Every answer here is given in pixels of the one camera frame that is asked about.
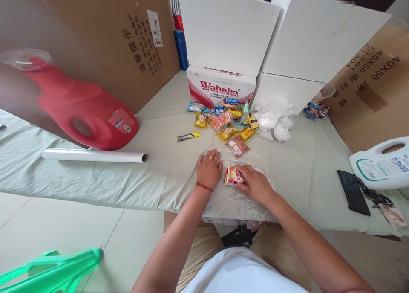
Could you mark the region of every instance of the red detergent bottle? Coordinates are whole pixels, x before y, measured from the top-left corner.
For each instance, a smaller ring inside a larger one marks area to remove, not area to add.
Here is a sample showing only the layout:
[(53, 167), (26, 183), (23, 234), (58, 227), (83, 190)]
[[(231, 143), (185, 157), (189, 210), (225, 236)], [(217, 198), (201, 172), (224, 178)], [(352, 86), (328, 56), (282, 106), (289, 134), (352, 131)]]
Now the red detergent bottle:
[[(52, 63), (48, 52), (19, 48), (7, 50), (0, 60), (22, 70), (40, 88), (38, 105), (73, 139), (103, 150), (124, 147), (139, 129), (131, 110), (98, 85), (77, 81)], [(74, 126), (76, 119), (89, 136)]]

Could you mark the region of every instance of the white shirt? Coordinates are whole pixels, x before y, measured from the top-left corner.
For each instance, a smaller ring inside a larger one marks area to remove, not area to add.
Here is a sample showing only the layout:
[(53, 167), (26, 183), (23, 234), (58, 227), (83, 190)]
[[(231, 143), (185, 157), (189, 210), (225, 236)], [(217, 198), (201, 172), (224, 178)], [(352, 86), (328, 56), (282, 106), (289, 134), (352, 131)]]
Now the white shirt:
[(202, 267), (182, 293), (308, 293), (245, 247), (227, 248)]

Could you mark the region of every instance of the smartphone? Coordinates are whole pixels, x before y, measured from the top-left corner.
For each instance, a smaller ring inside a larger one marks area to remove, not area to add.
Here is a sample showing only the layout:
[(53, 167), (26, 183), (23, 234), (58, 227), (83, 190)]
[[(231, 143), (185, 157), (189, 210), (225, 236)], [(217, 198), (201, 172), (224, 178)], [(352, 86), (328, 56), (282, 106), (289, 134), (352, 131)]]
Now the smartphone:
[(352, 211), (370, 216), (371, 212), (363, 197), (356, 176), (346, 171), (337, 171), (337, 173), (340, 177), (346, 200), (348, 201), (348, 208)]

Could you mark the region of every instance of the green plastic chair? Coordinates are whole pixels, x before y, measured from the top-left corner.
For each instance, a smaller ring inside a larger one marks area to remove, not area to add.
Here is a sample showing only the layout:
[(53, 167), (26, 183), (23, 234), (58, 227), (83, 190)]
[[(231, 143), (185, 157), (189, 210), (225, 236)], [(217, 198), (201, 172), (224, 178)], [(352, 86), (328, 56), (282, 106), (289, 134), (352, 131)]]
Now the green plastic chair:
[[(74, 293), (80, 280), (94, 270), (103, 257), (95, 248), (73, 256), (58, 251), (47, 252), (26, 265), (0, 275), (0, 293)], [(2, 287), (5, 283), (28, 273), (28, 278)]]

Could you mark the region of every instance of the red string bracelet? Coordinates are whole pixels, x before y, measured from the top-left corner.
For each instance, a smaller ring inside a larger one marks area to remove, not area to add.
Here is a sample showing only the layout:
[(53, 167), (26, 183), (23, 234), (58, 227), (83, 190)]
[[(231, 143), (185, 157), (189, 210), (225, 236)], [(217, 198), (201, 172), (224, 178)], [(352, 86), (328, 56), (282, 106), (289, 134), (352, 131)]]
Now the red string bracelet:
[(200, 184), (200, 183), (197, 183), (197, 182), (196, 182), (196, 186), (201, 186), (201, 187), (203, 187), (204, 189), (208, 189), (209, 191), (211, 191), (211, 192), (213, 193), (213, 190), (212, 190), (211, 188), (208, 188), (207, 186), (204, 186), (203, 184)]

